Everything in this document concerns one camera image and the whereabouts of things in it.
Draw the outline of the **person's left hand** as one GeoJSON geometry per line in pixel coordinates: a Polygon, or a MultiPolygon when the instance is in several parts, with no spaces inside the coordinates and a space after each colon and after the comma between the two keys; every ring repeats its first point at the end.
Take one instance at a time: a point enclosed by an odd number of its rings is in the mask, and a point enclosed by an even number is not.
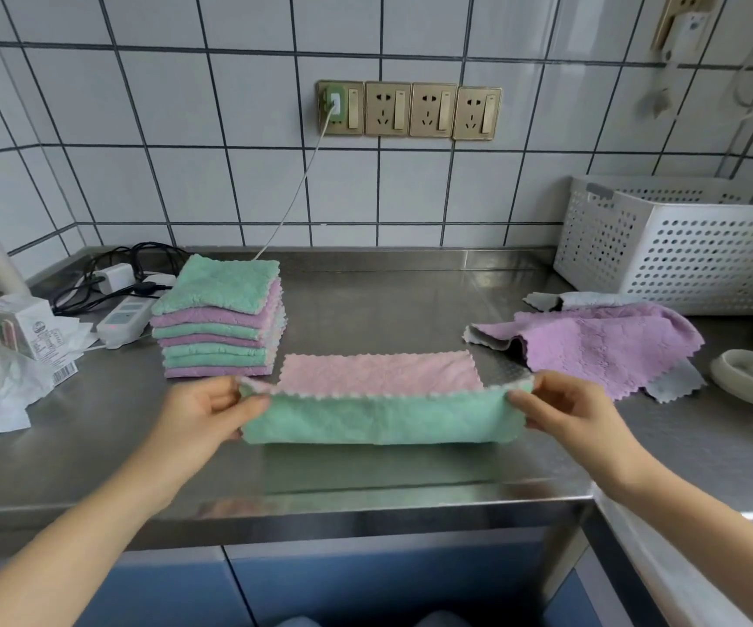
{"type": "Polygon", "coordinates": [[[167,392],[155,426],[135,453],[135,463],[152,485],[157,511],[173,500],[224,442],[241,435],[244,425],[219,425],[214,419],[214,414],[240,398],[247,397],[241,395],[233,377],[181,383],[167,392]]]}

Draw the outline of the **person's right hand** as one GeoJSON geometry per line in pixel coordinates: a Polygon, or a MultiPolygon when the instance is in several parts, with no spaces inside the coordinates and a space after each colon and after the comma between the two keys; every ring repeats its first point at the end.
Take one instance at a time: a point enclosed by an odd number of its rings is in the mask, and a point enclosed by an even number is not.
{"type": "Polygon", "coordinates": [[[643,484],[653,458],[598,384],[544,370],[528,392],[549,404],[549,424],[528,427],[552,436],[604,492],[624,498],[643,484]]]}

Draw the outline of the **green and pink cloth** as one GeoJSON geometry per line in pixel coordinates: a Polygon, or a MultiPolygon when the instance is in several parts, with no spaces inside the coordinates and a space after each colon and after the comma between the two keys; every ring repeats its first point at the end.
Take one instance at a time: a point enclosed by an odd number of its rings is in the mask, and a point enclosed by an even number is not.
{"type": "Polygon", "coordinates": [[[466,350],[437,354],[288,354],[276,384],[242,378],[243,398],[271,402],[243,427],[255,445],[508,443],[525,416],[507,400],[534,377],[486,386],[466,350]]]}

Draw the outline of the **person's left forearm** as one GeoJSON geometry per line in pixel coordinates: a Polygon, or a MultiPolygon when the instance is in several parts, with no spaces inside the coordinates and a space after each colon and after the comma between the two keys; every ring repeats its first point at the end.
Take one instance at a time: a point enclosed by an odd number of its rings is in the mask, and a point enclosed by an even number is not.
{"type": "Polygon", "coordinates": [[[199,468],[134,455],[0,569],[0,627],[73,627],[132,538],[199,468]]]}

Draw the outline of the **purple cloth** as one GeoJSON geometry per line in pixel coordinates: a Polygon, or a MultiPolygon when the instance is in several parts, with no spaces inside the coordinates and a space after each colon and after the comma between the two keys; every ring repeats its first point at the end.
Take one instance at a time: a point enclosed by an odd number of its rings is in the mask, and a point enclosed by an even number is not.
{"type": "Polygon", "coordinates": [[[507,351],[518,346],[526,368],[552,370],[600,385],[612,400],[643,390],[704,339],[683,315],[653,303],[516,313],[500,324],[470,324],[468,344],[507,351]]]}

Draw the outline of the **stack of folded cloths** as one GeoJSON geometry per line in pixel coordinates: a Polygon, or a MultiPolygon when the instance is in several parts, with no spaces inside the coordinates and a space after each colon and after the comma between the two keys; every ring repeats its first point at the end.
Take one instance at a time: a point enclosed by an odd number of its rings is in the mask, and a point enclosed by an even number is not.
{"type": "Polygon", "coordinates": [[[287,327],[280,263],[194,254],[150,326],[166,379],[268,376],[287,327]]]}

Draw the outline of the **grey cloth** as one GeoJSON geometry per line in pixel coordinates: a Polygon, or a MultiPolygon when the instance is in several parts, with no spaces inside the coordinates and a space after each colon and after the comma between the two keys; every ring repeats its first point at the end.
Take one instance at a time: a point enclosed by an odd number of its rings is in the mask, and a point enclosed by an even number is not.
{"type": "Polygon", "coordinates": [[[561,312],[585,307],[621,307],[642,303],[644,299],[635,295],[615,293],[568,292],[530,293],[523,302],[540,313],[561,312]]]}
{"type": "Polygon", "coordinates": [[[643,391],[659,404],[687,397],[706,386],[706,380],[688,359],[676,363],[643,387],[643,391]]]}

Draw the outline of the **white power strip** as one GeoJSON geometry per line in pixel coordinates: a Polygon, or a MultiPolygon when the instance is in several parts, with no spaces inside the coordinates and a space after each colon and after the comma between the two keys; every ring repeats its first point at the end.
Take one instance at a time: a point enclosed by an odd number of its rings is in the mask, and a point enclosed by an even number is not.
{"type": "Polygon", "coordinates": [[[106,349],[117,349],[138,340],[149,326],[153,305],[175,283],[175,275],[156,273],[134,284],[97,324],[95,333],[99,342],[106,349]]]}

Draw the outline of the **white square charger adapter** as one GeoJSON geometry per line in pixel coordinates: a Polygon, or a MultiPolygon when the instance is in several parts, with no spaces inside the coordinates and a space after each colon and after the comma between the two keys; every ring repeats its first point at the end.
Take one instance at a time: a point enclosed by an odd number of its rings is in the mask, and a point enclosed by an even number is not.
{"type": "Polygon", "coordinates": [[[93,280],[102,295],[117,293],[137,283],[135,271],[130,263],[113,264],[96,270],[93,280]]]}

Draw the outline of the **white perforated plastic basket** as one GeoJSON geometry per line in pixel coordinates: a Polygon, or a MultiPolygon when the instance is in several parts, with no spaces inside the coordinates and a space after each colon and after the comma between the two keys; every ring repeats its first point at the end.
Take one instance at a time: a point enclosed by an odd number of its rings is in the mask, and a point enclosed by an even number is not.
{"type": "Polygon", "coordinates": [[[753,184],[574,176],[554,270],[686,316],[753,315],[753,184]]]}

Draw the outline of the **white carton box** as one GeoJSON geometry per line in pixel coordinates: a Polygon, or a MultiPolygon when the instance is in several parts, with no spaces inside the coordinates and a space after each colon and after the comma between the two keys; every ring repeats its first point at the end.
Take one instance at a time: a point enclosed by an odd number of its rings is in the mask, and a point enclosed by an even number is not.
{"type": "Polygon", "coordinates": [[[55,315],[43,298],[0,297],[0,339],[6,347],[50,368],[55,386],[78,373],[75,346],[82,337],[80,326],[76,317],[55,315]]]}

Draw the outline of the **person's blue trousers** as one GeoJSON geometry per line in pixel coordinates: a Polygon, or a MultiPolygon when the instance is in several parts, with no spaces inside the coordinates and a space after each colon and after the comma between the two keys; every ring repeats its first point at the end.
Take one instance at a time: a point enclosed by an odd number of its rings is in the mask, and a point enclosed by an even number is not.
{"type": "MultiPolygon", "coordinates": [[[[287,619],[275,627],[324,627],[306,616],[287,619]]],[[[464,618],[454,612],[438,610],[429,613],[417,621],[412,627],[472,627],[464,618]]]]}

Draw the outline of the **crumpled white plastic bag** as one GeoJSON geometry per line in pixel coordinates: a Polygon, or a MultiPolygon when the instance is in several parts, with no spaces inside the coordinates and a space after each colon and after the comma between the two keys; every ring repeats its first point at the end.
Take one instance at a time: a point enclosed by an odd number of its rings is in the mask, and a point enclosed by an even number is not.
{"type": "Polygon", "coordinates": [[[47,362],[0,344],[0,434],[30,428],[28,406],[77,375],[77,360],[97,341],[91,323],[66,317],[62,323],[63,330],[51,331],[62,337],[62,348],[47,362]]]}

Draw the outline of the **white plug with hanging lead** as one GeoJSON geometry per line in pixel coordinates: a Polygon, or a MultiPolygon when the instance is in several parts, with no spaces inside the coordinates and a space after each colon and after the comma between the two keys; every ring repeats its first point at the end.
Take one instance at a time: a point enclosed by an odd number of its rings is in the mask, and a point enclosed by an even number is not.
{"type": "Polygon", "coordinates": [[[688,10],[668,21],[668,27],[656,37],[652,51],[660,64],[655,73],[648,104],[654,119],[677,119],[673,85],[679,68],[694,57],[702,34],[710,17],[710,11],[688,10]]]}

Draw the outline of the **gold wall socket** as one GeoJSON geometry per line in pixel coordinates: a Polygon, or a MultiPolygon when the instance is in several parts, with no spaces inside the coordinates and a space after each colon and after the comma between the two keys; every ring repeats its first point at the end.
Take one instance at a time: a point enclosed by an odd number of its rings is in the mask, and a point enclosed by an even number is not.
{"type": "Polygon", "coordinates": [[[409,136],[452,138],[458,86],[448,83],[413,83],[409,136]]]}
{"type": "Polygon", "coordinates": [[[409,136],[411,83],[365,83],[365,136],[409,136]]]}
{"type": "Polygon", "coordinates": [[[456,93],[452,139],[493,140],[502,95],[501,88],[460,86],[456,93]]]}
{"type": "Polygon", "coordinates": [[[706,18],[716,8],[717,0],[665,0],[659,20],[655,26],[651,51],[661,51],[672,30],[675,19],[683,15],[705,16],[702,26],[706,24],[706,18]]]}
{"type": "Polygon", "coordinates": [[[363,136],[365,129],[365,83],[362,81],[319,80],[315,83],[318,134],[327,136],[363,136]],[[324,119],[322,93],[327,86],[343,86],[347,91],[347,113],[343,123],[324,119]]]}

